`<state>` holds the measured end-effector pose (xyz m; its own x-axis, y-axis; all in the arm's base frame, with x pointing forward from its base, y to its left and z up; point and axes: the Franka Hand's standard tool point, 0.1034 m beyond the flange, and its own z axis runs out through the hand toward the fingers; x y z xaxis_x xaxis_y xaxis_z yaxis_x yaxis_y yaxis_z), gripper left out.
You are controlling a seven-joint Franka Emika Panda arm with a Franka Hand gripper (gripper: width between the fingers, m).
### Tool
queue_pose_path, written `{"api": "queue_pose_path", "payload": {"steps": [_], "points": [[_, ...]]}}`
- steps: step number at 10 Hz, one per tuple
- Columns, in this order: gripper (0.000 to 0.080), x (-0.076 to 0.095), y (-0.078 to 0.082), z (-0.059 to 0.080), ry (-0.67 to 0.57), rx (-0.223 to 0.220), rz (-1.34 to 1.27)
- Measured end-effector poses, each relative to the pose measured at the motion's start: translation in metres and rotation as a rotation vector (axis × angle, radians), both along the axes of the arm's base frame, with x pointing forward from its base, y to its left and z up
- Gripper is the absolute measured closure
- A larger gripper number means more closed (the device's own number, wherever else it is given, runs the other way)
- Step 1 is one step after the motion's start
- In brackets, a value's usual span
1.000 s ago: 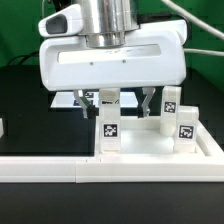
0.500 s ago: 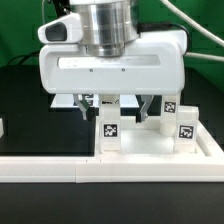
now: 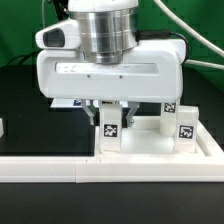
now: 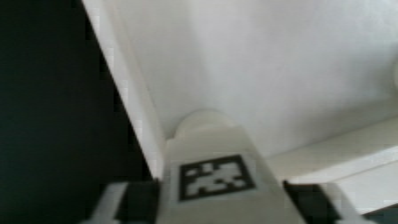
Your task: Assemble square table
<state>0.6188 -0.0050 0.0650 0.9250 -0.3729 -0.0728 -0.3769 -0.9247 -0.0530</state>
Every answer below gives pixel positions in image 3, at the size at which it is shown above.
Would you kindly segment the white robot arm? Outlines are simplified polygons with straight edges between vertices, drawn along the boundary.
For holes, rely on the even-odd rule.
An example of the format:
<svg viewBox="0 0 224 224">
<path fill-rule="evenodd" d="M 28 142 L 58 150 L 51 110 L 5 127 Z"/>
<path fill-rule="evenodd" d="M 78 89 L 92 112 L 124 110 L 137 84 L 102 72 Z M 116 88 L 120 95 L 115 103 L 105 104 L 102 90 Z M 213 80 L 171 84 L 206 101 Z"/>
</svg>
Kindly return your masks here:
<svg viewBox="0 0 224 224">
<path fill-rule="evenodd" d="M 138 28 L 138 0 L 68 0 L 69 17 L 39 31 L 40 91 L 48 98 L 174 103 L 183 92 L 186 39 Z"/>
</svg>

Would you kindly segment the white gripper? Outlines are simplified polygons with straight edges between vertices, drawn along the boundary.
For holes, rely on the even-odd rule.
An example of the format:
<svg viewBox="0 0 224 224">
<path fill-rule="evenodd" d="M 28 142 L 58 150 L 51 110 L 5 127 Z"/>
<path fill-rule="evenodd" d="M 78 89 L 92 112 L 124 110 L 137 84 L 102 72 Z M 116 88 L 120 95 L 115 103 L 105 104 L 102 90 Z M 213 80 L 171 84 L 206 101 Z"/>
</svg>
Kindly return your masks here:
<svg viewBox="0 0 224 224">
<path fill-rule="evenodd" d="M 79 99 L 90 124 L 98 110 L 92 100 L 129 101 L 126 127 L 140 103 L 173 103 L 183 92 L 182 64 L 187 47 L 181 39 L 141 40 L 122 52 L 119 63 L 89 62 L 78 48 L 78 23 L 67 20 L 39 31 L 37 57 L 40 91 L 48 98 Z"/>
</svg>

